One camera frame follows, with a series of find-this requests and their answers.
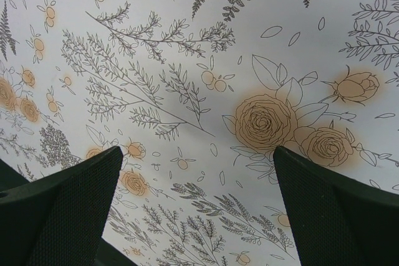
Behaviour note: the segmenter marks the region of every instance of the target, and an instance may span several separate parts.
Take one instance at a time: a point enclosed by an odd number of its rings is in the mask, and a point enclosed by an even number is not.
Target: floral patterned surface
[[[398,4],[2,0],[0,157],[120,146],[103,237],[138,265],[300,265],[277,146],[399,191]]]

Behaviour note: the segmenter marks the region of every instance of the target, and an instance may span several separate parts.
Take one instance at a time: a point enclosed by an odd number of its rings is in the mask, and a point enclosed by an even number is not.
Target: botanical print
[[[298,266],[277,146],[399,190],[398,0],[3,1],[0,158],[120,147],[103,237],[137,265]]]

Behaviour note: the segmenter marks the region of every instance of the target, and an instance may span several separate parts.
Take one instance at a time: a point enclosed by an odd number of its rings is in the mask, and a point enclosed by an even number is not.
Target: floral tablecloth
[[[1,159],[33,181],[119,145],[103,237],[139,265],[300,265],[279,145],[399,190],[399,0],[0,5]]]

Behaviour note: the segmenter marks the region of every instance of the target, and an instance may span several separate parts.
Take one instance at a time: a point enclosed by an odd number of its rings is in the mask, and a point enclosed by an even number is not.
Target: black object
[[[399,265],[399,196],[278,147],[274,165],[302,266]]]
[[[122,158],[113,147],[0,192],[0,265],[92,266]]]

